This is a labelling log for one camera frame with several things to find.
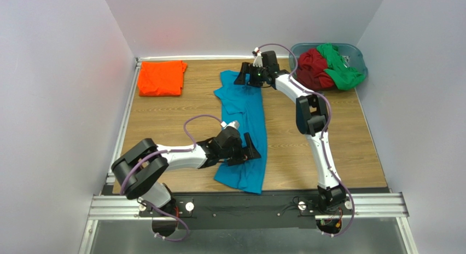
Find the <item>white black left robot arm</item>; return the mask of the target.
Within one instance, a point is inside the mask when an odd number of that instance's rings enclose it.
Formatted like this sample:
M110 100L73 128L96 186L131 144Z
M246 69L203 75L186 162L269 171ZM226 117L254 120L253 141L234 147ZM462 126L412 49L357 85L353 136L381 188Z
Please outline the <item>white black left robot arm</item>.
M165 209L173 196L168 186L158 181L164 172L204 169L221 161L236 166L260 158L249 133L241 135L235 127L226 126L217 136L191 146L157 145L145 138L118 158L111 171L120 184L120 194L128 200L140 199Z

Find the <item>blue t shirt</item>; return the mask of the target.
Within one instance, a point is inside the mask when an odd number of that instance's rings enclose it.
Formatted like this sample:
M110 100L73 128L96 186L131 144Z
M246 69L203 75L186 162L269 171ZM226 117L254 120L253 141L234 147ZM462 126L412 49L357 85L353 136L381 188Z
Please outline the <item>blue t shirt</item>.
M261 194L268 149L263 96L260 88L235 85L238 75L238 72L231 70L220 72L222 86L214 94L222 103L222 120L227 123L238 121L238 131L241 135L249 133L261 157L234 166L222 163L214 180L244 192Z

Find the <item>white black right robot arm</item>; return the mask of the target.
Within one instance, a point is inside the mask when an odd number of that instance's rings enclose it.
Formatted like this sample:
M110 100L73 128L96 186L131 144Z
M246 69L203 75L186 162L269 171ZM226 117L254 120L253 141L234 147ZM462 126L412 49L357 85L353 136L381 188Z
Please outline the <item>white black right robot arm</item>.
M274 51L253 50L254 61L242 63L237 85L260 88L267 84L295 103L295 122L311 149L318 170L317 205L329 211L346 200L346 190L332 158L328 126L331 120L329 101L320 93L306 88L286 70L282 70Z

